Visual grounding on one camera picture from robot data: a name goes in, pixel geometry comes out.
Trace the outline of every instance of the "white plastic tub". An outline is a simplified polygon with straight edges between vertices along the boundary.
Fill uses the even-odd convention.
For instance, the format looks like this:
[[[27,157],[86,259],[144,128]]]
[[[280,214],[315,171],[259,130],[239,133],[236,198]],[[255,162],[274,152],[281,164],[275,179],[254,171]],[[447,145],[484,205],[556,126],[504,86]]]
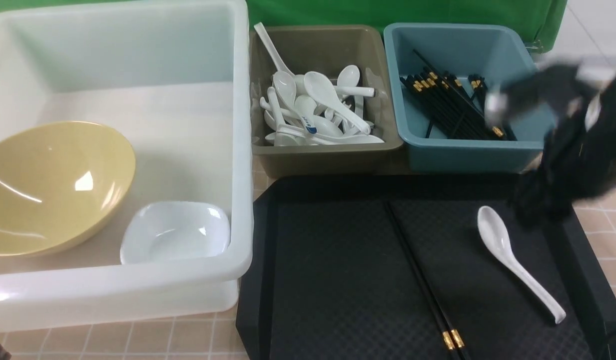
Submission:
[[[248,68],[244,0],[0,13],[0,140],[84,120],[116,128],[137,154],[132,189],[98,235],[55,255],[0,258],[0,332],[234,305],[253,230]],[[168,200],[223,208],[230,246],[214,257],[121,265],[134,212]]]

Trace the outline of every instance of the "blue plastic bin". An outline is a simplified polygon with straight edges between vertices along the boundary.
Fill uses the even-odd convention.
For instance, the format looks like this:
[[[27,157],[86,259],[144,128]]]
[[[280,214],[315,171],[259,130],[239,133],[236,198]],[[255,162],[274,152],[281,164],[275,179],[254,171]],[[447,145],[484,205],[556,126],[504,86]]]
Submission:
[[[518,141],[447,139],[434,129],[426,138],[428,118],[399,75],[421,73],[417,49],[438,71],[450,71],[467,82],[471,74],[492,87],[536,71],[516,32],[498,25],[393,23],[385,28],[392,102],[399,136],[408,144],[410,169],[420,173],[518,173],[543,150],[543,137],[554,126],[548,107],[532,111],[512,124]]]

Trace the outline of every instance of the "green backdrop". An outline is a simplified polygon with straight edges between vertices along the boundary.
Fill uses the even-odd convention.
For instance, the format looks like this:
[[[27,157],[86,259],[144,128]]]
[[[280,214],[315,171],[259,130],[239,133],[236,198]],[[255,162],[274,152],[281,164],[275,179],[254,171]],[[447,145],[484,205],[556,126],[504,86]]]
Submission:
[[[0,0],[4,10],[119,0]],[[250,24],[473,23],[512,28],[526,43],[552,49],[566,0],[247,0]]]

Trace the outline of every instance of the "gray plastic bin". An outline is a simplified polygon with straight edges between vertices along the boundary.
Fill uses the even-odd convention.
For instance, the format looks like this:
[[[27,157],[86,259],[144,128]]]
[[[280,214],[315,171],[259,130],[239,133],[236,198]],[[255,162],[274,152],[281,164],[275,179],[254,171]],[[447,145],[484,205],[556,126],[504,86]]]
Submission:
[[[329,78],[350,64],[361,70],[362,86],[374,87],[377,95],[365,100],[365,120],[377,127],[375,135],[385,143],[362,145],[269,146],[264,137],[272,132],[263,118],[259,99],[266,94],[276,71],[261,39],[250,34],[250,95],[252,153],[259,156],[267,175],[372,173],[403,141],[397,133],[388,80],[388,66],[381,34],[365,25],[268,27],[275,47],[295,74],[318,71]]]
[[[479,74],[489,87],[536,71],[520,37],[498,25],[393,23],[383,32],[399,135],[408,144],[410,169],[420,173],[517,173],[543,150],[543,137],[554,125],[547,107],[513,123],[518,141],[447,139],[437,129],[425,138],[428,119],[399,81],[422,71],[416,48],[438,71],[464,81]]]

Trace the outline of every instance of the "tiled floor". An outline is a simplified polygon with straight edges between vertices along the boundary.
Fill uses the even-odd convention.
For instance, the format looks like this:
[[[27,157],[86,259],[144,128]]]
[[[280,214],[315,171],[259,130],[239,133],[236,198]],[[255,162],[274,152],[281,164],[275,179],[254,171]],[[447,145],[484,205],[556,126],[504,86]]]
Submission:
[[[554,50],[544,59],[581,57],[616,64],[616,0],[570,0]],[[400,172],[402,153],[390,162]],[[255,161],[255,196],[271,181]],[[579,203],[577,215],[616,293],[616,191]],[[0,333],[15,360],[247,360],[235,309],[216,314]]]

